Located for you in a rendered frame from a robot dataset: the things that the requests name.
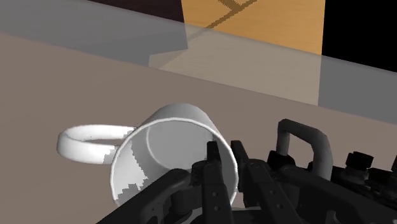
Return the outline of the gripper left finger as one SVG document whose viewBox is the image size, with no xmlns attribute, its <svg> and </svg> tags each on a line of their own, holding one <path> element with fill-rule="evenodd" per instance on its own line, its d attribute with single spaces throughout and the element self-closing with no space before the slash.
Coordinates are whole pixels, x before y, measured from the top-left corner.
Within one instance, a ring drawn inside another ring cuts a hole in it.
<svg viewBox="0 0 397 224">
<path fill-rule="evenodd" d="M 207 143 L 207 159 L 192 171 L 173 169 L 96 224 L 234 224 L 228 190 L 221 173 L 217 142 Z"/>
</svg>

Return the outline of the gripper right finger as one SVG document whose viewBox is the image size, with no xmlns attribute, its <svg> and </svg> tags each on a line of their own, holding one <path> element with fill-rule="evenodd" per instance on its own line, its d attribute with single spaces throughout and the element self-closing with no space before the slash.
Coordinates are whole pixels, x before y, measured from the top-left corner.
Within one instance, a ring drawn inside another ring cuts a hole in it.
<svg viewBox="0 0 397 224">
<path fill-rule="evenodd" d="M 299 190 L 298 203 L 288 199 L 268 164 L 250 159 L 241 141 L 231 148 L 239 167 L 239 191 L 245 205 L 261 207 L 260 224 L 397 224 L 397 211 L 294 165 L 279 170 L 281 178 Z"/>
</svg>

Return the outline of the white mug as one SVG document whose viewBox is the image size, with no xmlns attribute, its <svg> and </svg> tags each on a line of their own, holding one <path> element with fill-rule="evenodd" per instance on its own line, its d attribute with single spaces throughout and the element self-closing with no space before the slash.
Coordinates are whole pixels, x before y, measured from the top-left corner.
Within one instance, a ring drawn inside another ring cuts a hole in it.
<svg viewBox="0 0 397 224">
<path fill-rule="evenodd" d="M 113 201 L 121 206 L 171 169 L 189 171 L 205 160 L 207 143 L 219 148 L 230 201 L 239 180 L 230 145 L 208 115 L 186 103 L 166 105 L 138 127 L 80 125 L 61 132 L 57 153 L 86 164 L 109 164 Z"/>
</svg>

